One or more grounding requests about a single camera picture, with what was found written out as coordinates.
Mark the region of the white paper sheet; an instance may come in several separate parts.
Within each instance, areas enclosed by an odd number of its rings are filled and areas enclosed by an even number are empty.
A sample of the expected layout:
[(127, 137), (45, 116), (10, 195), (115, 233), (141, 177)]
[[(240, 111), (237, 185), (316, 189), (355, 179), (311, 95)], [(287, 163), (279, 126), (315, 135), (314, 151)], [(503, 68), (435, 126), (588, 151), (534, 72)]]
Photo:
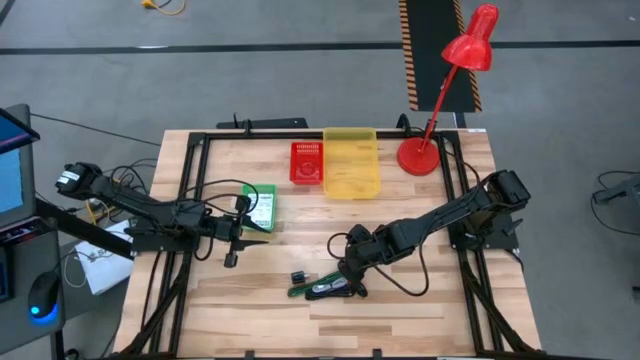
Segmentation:
[(104, 293), (129, 278), (132, 273), (132, 260), (87, 241), (78, 243), (75, 250), (80, 253), (79, 261), (93, 295)]

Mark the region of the black bar behind table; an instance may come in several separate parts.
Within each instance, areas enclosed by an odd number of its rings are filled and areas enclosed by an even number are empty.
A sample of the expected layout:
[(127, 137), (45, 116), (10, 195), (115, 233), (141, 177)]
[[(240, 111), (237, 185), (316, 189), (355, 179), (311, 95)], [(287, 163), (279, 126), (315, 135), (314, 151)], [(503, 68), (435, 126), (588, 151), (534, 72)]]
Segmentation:
[(305, 118), (275, 118), (275, 119), (259, 119), (239, 120), (236, 116), (232, 121), (219, 122), (216, 124), (217, 129), (307, 129), (308, 123)]

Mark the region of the black metal table frame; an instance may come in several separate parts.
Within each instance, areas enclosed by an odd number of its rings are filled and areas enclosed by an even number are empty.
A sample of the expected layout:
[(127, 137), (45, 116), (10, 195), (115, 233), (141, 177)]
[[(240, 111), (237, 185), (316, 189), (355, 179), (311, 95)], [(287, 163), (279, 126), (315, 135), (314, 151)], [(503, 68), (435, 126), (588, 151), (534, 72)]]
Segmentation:
[(234, 268), (223, 265), (227, 245), (203, 240), (192, 264), (177, 353), (188, 357), (471, 355), (475, 351), (459, 260), (446, 232), (431, 235), (421, 254), (364, 281), (366, 298), (306, 301), (287, 294), (290, 274), (312, 278), (334, 270), (343, 233), (355, 224), (375, 228), (417, 217), (445, 203), (440, 172), (415, 177), (401, 170), (400, 130), (378, 143), (381, 190), (372, 200), (328, 198), (319, 186), (289, 179), (290, 146), (318, 139), (313, 130), (262, 130), (250, 136), (217, 132), (201, 156), (185, 130), (164, 135), (151, 193), (173, 199), (197, 179), (205, 195), (230, 208), (242, 182), (273, 184), (276, 224), (267, 241), (243, 251)]

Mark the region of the red desk lamp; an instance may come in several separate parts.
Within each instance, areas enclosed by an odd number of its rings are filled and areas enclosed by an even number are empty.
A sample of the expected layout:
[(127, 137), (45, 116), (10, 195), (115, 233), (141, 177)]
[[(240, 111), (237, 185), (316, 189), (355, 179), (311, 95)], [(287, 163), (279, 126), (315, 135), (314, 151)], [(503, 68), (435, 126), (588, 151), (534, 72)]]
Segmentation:
[(435, 108), (429, 112), (429, 120), (425, 124), (422, 135), (411, 135), (403, 141), (397, 151), (399, 166), (411, 175), (424, 176), (433, 172), (440, 163), (437, 145), (432, 141), (436, 130), (438, 115), (443, 100), (450, 89), (456, 72), (460, 69), (470, 73), (486, 72), (491, 68), (492, 46), (491, 36), (498, 23), (499, 8), (491, 3), (478, 5), (470, 19), (465, 22), (465, 30), (450, 41), (441, 52), (442, 58), (448, 62), (450, 70), (440, 87)]

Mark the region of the grey side desk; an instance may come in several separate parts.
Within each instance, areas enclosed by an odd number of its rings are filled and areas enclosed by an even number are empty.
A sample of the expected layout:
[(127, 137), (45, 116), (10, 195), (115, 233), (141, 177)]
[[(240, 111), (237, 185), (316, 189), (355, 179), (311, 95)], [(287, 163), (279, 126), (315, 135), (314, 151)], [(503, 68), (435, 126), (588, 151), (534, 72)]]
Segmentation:
[[(62, 330), (65, 322), (61, 254), (56, 224), (34, 218), (0, 233), (0, 354)], [(29, 316), (27, 297), (33, 281), (54, 271), (60, 278), (59, 311), (48, 323)]]

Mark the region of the grey computer monitor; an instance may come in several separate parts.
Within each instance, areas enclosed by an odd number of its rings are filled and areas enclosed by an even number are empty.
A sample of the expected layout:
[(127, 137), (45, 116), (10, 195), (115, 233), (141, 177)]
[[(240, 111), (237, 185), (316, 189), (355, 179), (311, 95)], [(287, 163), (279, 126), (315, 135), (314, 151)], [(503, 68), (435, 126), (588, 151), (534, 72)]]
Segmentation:
[(0, 108), (0, 229), (35, 214), (32, 144), (40, 138), (27, 104)]

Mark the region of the yellow plastic bin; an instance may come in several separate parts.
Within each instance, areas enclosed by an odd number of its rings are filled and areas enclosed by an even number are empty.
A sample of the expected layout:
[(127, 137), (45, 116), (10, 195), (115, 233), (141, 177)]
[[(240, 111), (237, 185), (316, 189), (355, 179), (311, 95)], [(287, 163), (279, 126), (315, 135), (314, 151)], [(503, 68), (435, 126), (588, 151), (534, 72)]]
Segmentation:
[(380, 192), (377, 131), (370, 127), (323, 130), (323, 190), (332, 199), (373, 199)]

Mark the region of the black diagonal beam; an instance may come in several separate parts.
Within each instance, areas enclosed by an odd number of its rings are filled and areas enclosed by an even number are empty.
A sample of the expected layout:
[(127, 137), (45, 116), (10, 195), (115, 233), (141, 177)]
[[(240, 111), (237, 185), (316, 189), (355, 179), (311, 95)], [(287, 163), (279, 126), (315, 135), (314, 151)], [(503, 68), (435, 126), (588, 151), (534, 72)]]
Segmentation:
[(54, 220), (59, 231), (107, 250), (115, 255), (133, 260), (132, 245), (103, 228), (90, 224), (43, 200), (36, 200), (36, 214)]

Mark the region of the black computer mouse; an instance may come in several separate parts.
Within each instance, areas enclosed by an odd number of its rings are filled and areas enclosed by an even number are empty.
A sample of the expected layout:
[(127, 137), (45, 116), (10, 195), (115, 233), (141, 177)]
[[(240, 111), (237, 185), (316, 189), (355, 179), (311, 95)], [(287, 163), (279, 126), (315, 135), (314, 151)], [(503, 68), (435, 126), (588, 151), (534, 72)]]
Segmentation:
[(59, 311), (60, 278), (54, 271), (40, 274), (32, 283), (27, 297), (29, 316), (36, 323), (53, 321)]

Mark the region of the red plastic bin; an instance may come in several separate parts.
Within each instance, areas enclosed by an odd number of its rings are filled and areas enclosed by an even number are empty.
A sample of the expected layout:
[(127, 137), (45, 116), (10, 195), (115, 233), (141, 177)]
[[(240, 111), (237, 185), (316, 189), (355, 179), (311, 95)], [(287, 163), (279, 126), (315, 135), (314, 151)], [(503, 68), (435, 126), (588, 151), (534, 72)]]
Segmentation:
[(293, 142), (290, 150), (290, 181), (296, 185), (319, 185), (323, 181), (323, 143)]

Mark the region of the green plastic bin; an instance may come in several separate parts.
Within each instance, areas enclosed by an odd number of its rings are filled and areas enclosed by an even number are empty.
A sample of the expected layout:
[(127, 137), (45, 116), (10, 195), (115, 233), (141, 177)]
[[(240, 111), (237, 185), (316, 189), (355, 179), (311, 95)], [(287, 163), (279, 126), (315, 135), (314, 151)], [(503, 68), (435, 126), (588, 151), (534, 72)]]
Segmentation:
[(251, 212), (256, 206), (256, 200), (260, 194), (272, 193), (275, 196), (275, 213), (276, 213), (276, 197), (277, 191), (276, 186), (273, 184), (256, 184), (253, 186), (244, 185), (242, 188), (242, 192), (244, 195), (248, 196), (251, 203), (250, 209), (251, 211), (248, 215), (251, 217)]

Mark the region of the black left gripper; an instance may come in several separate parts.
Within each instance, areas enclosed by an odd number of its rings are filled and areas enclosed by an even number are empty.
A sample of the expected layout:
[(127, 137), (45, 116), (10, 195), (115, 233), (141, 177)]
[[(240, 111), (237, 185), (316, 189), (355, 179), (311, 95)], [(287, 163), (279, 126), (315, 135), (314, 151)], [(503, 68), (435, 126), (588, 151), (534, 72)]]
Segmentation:
[(235, 215), (223, 215), (218, 219), (215, 238), (229, 243), (229, 250), (225, 255), (224, 267), (233, 268), (238, 261), (237, 253), (244, 251), (247, 247), (255, 245), (267, 244), (263, 240), (241, 240), (243, 227), (262, 233), (270, 233), (269, 229), (263, 228), (255, 223), (252, 218), (247, 215), (251, 201), (248, 196), (240, 195), (236, 200)]

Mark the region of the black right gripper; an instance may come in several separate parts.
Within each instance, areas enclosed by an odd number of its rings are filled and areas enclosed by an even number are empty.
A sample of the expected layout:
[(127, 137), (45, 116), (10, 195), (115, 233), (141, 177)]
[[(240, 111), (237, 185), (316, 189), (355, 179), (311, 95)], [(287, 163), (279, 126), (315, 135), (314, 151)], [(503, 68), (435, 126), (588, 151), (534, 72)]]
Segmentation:
[(338, 262), (338, 269), (347, 285), (355, 281), (356, 291), (366, 291), (363, 283), (364, 272), (379, 263), (380, 245), (373, 234), (364, 226), (355, 225), (347, 235), (344, 256)]

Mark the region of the black hazard striped mat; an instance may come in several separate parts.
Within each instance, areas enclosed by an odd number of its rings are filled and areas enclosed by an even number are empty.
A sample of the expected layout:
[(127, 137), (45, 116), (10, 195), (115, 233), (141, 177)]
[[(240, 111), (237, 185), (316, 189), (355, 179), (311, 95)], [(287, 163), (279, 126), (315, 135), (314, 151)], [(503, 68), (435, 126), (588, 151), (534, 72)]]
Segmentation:
[[(441, 52), (466, 28), (460, 1), (398, 0), (398, 4), (409, 107), (431, 112), (451, 66)], [(475, 74), (458, 70), (441, 111), (474, 113), (481, 112), (481, 106)]]

